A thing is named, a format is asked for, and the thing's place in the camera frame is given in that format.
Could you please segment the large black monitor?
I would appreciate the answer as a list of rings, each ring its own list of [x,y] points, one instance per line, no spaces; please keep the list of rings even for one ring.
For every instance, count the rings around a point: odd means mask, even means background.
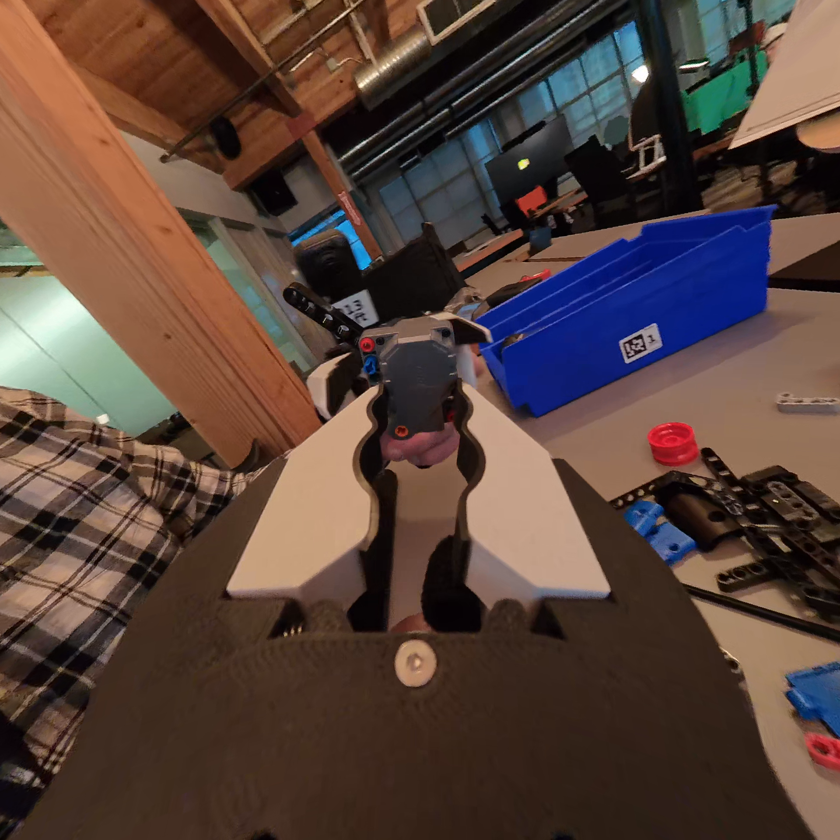
[[[573,150],[569,126],[561,114],[488,161],[486,173],[499,204],[513,202],[538,186],[567,176],[570,169],[565,156]]]

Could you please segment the black power adapter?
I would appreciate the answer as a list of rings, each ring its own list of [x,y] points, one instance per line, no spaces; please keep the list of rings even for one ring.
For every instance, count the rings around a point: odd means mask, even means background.
[[[549,275],[545,274],[523,276],[518,281],[507,284],[506,286],[501,287],[498,290],[489,294],[489,296],[486,298],[487,306],[490,309],[496,308],[504,302],[507,302],[510,299],[513,299],[514,297],[522,294],[523,292],[528,291],[533,287],[536,287],[548,278]]]

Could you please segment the red wheel hub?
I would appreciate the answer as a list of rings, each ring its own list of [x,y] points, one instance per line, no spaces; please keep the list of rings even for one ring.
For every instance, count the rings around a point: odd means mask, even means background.
[[[662,466],[686,466],[700,457],[695,430],[686,423],[662,423],[651,428],[647,443],[654,461]]]

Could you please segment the blue plastic bin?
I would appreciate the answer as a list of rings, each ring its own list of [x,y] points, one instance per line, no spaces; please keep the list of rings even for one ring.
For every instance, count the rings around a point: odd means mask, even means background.
[[[490,309],[487,368],[536,417],[767,307],[774,206],[659,220]],[[528,337],[506,349],[512,333]]]

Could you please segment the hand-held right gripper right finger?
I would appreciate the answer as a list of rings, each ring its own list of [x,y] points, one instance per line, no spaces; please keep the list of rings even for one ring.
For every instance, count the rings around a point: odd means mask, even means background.
[[[439,633],[475,633],[516,602],[602,601],[611,586],[552,457],[477,389],[458,384],[456,465],[465,480],[454,532],[429,557],[423,617]]]

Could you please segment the person's left hand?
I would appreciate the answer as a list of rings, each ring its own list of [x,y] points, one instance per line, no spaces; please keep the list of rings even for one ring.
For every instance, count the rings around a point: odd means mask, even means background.
[[[398,439],[384,434],[380,438],[381,454],[387,463],[408,463],[420,469],[439,465],[459,447],[459,433],[452,423],[430,433]]]

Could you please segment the grey desk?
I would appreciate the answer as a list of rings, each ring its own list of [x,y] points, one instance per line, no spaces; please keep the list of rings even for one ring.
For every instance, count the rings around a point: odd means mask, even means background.
[[[771,289],[765,312],[541,416],[515,413],[488,373],[479,390],[604,498],[660,473],[648,430],[692,426],[737,476],[781,465],[838,499],[838,416],[781,413],[778,394],[838,396],[838,294]],[[765,752],[816,838],[838,838],[838,773],[815,766],[785,675],[838,660],[838,644],[706,602],[696,607],[740,661]]]

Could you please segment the silver air duct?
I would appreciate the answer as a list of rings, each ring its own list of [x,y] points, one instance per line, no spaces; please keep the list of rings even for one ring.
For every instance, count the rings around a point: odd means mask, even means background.
[[[353,72],[356,95],[365,110],[373,111],[391,97],[410,76],[421,70],[433,53],[433,45],[420,24],[396,38],[373,61]]]

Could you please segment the person's left forearm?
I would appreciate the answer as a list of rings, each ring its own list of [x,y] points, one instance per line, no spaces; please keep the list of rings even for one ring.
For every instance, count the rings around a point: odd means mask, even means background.
[[[2,387],[2,838],[65,762],[146,596],[263,470],[197,463]]]

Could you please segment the black curved toy shell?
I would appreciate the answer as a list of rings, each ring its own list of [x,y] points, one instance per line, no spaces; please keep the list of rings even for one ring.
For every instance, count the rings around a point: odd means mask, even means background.
[[[682,490],[660,494],[657,502],[668,522],[693,539],[703,553],[742,536],[742,527],[732,515],[705,496]]]

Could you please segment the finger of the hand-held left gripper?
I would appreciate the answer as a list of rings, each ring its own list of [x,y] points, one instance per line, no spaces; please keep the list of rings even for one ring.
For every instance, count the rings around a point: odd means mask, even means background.
[[[316,412],[325,424],[368,390],[357,353],[341,353],[322,362],[308,375],[306,386]]]
[[[476,388],[479,378],[487,372],[480,345],[490,341],[490,332],[479,324],[461,317],[453,317],[451,324],[458,378]]]

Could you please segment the blue flat bracket piece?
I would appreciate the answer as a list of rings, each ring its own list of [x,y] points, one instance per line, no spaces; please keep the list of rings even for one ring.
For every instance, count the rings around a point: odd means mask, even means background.
[[[839,662],[788,673],[784,676],[785,697],[808,721],[819,721],[839,739]]]

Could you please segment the grey toy motor block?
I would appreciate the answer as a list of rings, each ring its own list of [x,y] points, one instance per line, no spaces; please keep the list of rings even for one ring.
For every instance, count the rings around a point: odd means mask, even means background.
[[[452,318],[442,311],[367,329],[378,339],[386,432],[398,439],[436,432],[452,421],[458,381]]]

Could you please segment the black bent beam blue pin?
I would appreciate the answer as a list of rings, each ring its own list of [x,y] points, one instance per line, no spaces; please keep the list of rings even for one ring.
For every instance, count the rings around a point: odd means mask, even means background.
[[[351,361],[359,367],[358,375],[374,385],[383,382],[376,356],[378,339],[368,335],[362,325],[301,283],[292,282],[283,290],[282,297],[292,308],[330,333],[339,345],[350,349]]]

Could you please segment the long black axle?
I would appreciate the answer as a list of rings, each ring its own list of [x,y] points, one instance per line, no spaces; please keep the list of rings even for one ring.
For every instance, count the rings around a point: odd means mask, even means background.
[[[839,630],[797,616],[787,615],[767,607],[742,602],[737,598],[719,592],[713,592],[692,584],[682,584],[687,594],[694,600],[702,601],[732,612],[750,616],[757,620],[783,627],[793,632],[821,638],[839,645]]]

